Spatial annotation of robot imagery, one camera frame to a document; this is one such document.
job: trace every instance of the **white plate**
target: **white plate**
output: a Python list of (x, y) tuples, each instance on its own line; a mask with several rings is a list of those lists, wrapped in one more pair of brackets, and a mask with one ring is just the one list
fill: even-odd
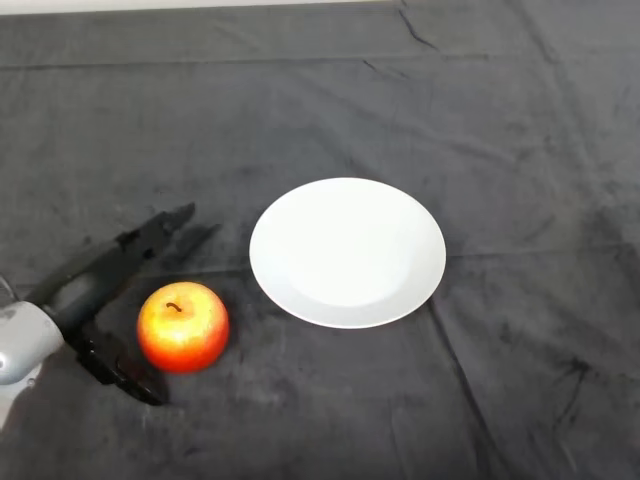
[(265, 293), (287, 312), (335, 328), (367, 328), (422, 305), (446, 262), (438, 224), (383, 183), (333, 178), (296, 188), (260, 217), (249, 247)]

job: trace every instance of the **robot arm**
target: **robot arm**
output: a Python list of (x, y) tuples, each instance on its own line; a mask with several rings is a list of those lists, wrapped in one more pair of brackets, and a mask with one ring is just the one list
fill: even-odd
[(0, 428), (3, 399), (5, 405), (7, 398), (11, 402), (35, 378), (42, 361), (65, 342), (101, 383), (115, 384), (150, 405), (168, 401), (157, 372), (134, 362), (123, 344), (101, 332), (94, 319), (147, 261), (160, 254), (194, 212), (193, 204), (162, 212), (140, 228), (71, 260), (24, 301), (0, 309)]

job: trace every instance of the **apple stem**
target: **apple stem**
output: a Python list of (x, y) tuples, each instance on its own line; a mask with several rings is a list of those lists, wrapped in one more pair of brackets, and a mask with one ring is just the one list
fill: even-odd
[(182, 309), (181, 309), (179, 306), (177, 306), (175, 303), (173, 303), (173, 302), (169, 302), (169, 303), (167, 303), (167, 308), (169, 308), (169, 307), (173, 307), (173, 308), (175, 308), (176, 310), (178, 310), (179, 312), (181, 312), (181, 311), (182, 311)]

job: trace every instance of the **table surface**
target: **table surface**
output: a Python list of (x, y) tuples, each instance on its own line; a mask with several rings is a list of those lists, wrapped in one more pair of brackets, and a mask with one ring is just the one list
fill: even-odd
[[(232, 320), (152, 408), (64, 349), (0, 436), (0, 478), (640, 476), (640, 4), (430, 0), (0, 18), (0, 270), (19, 290), (189, 201), (217, 234), (99, 318), (137, 352), (155, 288)], [(438, 220), (432, 301), (364, 331), (296, 320), (248, 241), (309, 181)]]

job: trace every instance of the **white wall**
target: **white wall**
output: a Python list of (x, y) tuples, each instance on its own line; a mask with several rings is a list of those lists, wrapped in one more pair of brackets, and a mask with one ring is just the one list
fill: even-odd
[(354, 0), (0, 0), (0, 15), (349, 1)]

